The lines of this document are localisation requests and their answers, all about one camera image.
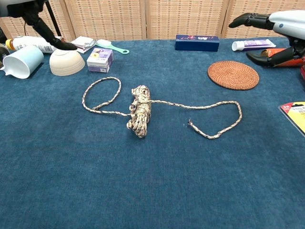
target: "dark blue box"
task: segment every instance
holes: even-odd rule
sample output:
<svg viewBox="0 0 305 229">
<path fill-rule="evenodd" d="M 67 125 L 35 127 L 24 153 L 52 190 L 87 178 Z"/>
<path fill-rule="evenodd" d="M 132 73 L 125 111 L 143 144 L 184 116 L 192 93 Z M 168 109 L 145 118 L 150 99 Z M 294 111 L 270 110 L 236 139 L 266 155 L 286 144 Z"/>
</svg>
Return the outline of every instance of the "dark blue box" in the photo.
<svg viewBox="0 0 305 229">
<path fill-rule="evenodd" d="M 176 35 L 176 50 L 217 52 L 218 47 L 217 36 Z"/>
</svg>

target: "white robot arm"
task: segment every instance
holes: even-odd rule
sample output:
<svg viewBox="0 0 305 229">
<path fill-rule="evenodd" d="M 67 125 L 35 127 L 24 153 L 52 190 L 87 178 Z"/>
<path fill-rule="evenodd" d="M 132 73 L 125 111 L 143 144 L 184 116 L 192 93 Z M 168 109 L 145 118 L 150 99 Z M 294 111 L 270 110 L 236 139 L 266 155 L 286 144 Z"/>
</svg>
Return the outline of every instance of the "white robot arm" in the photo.
<svg viewBox="0 0 305 229">
<path fill-rule="evenodd" d="M 47 42 L 61 50 L 76 50 L 74 44 L 55 38 L 53 32 L 38 16 L 48 0 L 0 0 L 0 17 L 22 17 Z"/>
<path fill-rule="evenodd" d="M 274 67 L 305 55 L 305 10 L 287 10 L 272 14 L 245 13 L 235 18 L 229 27 L 241 25 L 273 30 L 289 39 L 291 47 L 271 57 L 247 52 L 247 57 L 258 65 Z"/>
</svg>

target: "blue carpet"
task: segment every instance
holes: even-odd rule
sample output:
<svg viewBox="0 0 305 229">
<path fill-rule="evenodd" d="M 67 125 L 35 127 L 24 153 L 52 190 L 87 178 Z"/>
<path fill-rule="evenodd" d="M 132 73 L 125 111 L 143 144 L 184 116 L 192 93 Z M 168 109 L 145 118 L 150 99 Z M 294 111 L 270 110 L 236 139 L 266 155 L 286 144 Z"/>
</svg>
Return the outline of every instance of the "blue carpet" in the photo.
<svg viewBox="0 0 305 229">
<path fill-rule="evenodd" d="M 270 40 L 288 47 L 285 38 Z M 300 69 L 264 69 L 233 52 L 232 42 L 221 40 L 218 52 L 175 51 L 174 41 L 114 42 L 131 52 L 115 52 L 109 73 L 86 66 L 55 76 L 47 54 L 29 79 L 1 72 L 0 228 L 305 228 L 305 138 L 278 109 L 305 100 Z M 207 69 L 223 60 L 252 66 L 259 84 L 248 91 L 216 85 Z M 131 89 L 144 84 L 152 99 L 236 100 L 244 117 L 208 140 L 189 118 L 214 135 L 237 119 L 235 105 L 153 104 L 148 135 L 139 139 L 126 128 L 128 117 L 83 108 L 86 88 L 105 76 L 122 81 L 105 110 L 127 113 Z M 98 84 L 88 105 L 111 99 L 117 86 Z"/>
</svg>

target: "round rattan coaster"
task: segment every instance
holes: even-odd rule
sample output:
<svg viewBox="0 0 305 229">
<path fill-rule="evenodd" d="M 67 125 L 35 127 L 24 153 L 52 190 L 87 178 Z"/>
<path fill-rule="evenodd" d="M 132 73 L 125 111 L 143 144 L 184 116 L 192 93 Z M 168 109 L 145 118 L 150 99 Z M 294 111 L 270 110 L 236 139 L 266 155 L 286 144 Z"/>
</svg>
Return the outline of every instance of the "round rattan coaster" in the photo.
<svg viewBox="0 0 305 229">
<path fill-rule="evenodd" d="M 208 75 L 216 84 L 234 90 L 248 90 L 257 86 L 258 73 L 248 65 L 235 61 L 213 63 Z"/>
</svg>

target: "white braided rope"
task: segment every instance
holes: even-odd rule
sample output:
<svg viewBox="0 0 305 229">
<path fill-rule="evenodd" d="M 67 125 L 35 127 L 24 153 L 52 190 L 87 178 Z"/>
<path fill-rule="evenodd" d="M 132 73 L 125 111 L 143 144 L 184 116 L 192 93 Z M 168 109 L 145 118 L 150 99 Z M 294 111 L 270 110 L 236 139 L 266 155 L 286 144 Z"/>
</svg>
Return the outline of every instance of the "white braided rope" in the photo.
<svg viewBox="0 0 305 229">
<path fill-rule="evenodd" d="M 119 83 L 118 91 L 116 92 L 116 94 L 114 95 L 114 97 L 111 100 L 104 102 L 92 109 L 87 107 L 87 105 L 85 103 L 85 98 L 86 98 L 88 91 L 91 88 L 93 88 L 97 83 L 105 81 L 105 80 L 116 80 Z M 171 102 L 162 101 L 162 100 L 151 100 L 150 91 L 149 91 L 148 87 L 146 87 L 145 85 L 140 85 L 137 88 L 132 89 L 132 94 L 135 97 L 135 99 L 134 99 L 133 103 L 129 106 L 129 110 L 131 111 L 130 114 L 125 114 L 125 113 L 118 112 L 118 111 L 100 111 L 99 110 L 100 108 L 111 104 L 116 99 L 116 97 L 119 95 L 119 93 L 121 91 L 121 87 L 122 87 L 122 84 L 118 78 L 115 78 L 115 77 L 102 78 L 102 79 L 92 83 L 87 88 L 87 90 L 85 91 L 85 93 L 82 97 L 82 105 L 84 106 L 84 108 L 86 110 L 93 112 L 93 113 L 97 113 L 97 114 L 117 114 L 117 115 L 122 115 L 122 116 L 131 116 L 131 120 L 129 120 L 127 123 L 127 128 L 132 129 L 135 132 L 135 134 L 140 138 L 145 137 L 147 135 L 147 124 L 149 123 L 149 120 L 151 117 L 152 103 L 167 104 L 167 105 L 171 105 L 171 106 L 178 106 L 178 107 L 183 107 L 186 109 L 196 109 L 196 110 L 209 109 L 209 108 L 216 107 L 216 106 L 219 106 L 222 104 L 235 104 L 238 108 L 238 113 L 239 113 L 238 119 L 235 121 L 235 123 L 233 123 L 232 125 L 230 125 L 229 127 L 225 128 L 225 129 L 219 131 L 216 135 L 210 136 L 210 135 L 205 134 L 198 127 L 196 127 L 192 123 L 191 120 L 189 120 L 188 124 L 197 133 L 199 133 L 200 135 L 202 135 L 203 137 L 206 137 L 208 139 L 219 138 L 224 132 L 235 127 L 241 121 L 241 119 L 243 117 L 242 109 L 241 109 L 239 103 L 236 101 L 221 101 L 221 102 L 218 102 L 218 103 L 215 103 L 212 105 L 208 105 L 208 106 L 186 106 L 183 104 L 171 103 Z"/>
</svg>

